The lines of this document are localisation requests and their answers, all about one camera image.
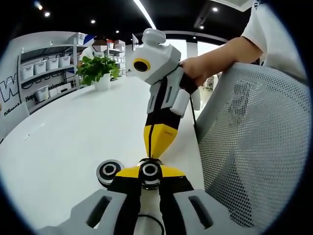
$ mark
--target robot camera eye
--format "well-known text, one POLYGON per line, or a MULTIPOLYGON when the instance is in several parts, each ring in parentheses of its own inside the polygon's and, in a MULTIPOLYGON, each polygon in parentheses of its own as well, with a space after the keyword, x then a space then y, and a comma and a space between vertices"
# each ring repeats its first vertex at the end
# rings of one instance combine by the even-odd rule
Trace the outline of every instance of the robot camera eye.
POLYGON ((144 59, 136 59, 134 61, 134 68, 139 72, 146 72, 150 69, 150 63, 144 59))

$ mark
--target white table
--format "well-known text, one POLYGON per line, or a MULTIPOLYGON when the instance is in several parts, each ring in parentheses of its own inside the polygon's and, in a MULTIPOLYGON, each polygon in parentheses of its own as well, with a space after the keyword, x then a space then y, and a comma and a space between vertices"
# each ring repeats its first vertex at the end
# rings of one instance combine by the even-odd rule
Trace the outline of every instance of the white table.
MULTIPOLYGON (((106 92, 88 87, 68 94, 20 123, 0 145, 0 174, 8 196, 34 229, 56 226, 73 206, 102 189, 98 165, 108 159, 125 167, 147 157, 143 139, 149 85, 136 77, 111 83, 106 92)), ((176 139, 160 157, 204 188, 190 106, 176 139)), ((158 191, 142 192, 141 212, 161 220, 158 191)), ((160 234, 158 224, 139 218, 135 234, 160 234)))

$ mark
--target black cable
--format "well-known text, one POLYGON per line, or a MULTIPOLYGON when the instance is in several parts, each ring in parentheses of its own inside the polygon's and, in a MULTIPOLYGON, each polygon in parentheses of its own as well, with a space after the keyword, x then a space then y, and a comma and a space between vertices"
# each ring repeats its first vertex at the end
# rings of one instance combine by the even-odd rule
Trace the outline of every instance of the black cable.
POLYGON ((148 217, 148 218, 154 220, 161 227, 161 230, 162 230, 161 235, 164 235, 165 230, 164 230, 163 224, 157 218, 153 217, 152 215, 148 215, 148 214, 139 214, 138 217, 148 217))
POLYGON ((190 104, 191 104, 192 116, 194 118, 194 128, 195 128, 195 132, 197 132, 197 123, 196 123, 194 104, 192 103, 192 98, 191 97, 190 97, 190 104))

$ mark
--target white robot head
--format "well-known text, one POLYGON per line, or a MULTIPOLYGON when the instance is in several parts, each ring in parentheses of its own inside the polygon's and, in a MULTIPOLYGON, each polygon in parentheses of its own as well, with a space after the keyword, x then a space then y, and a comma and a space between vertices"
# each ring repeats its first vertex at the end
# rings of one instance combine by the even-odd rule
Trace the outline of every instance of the white robot head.
POLYGON ((178 66, 181 52, 171 44, 162 45, 166 35, 157 29, 147 28, 143 32, 142 41, 143 44, 134 52, 132 71, 152 85, 178 66))

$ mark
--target white floor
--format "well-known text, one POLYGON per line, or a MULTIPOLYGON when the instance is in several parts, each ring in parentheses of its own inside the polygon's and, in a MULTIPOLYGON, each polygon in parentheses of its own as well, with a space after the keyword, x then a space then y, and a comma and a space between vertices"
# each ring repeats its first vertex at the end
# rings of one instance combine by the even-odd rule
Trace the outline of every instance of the white floor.
POLYGON ((206 103, 208 102, 209 98, 211 97, 213 93, 212 90, 204 88, 203 86, 200 86, 199 89, 200 89, 201 106, 200 106, 200 111, 195 111, 196 120, 198 119, 200 113, 206 106, 206 103))

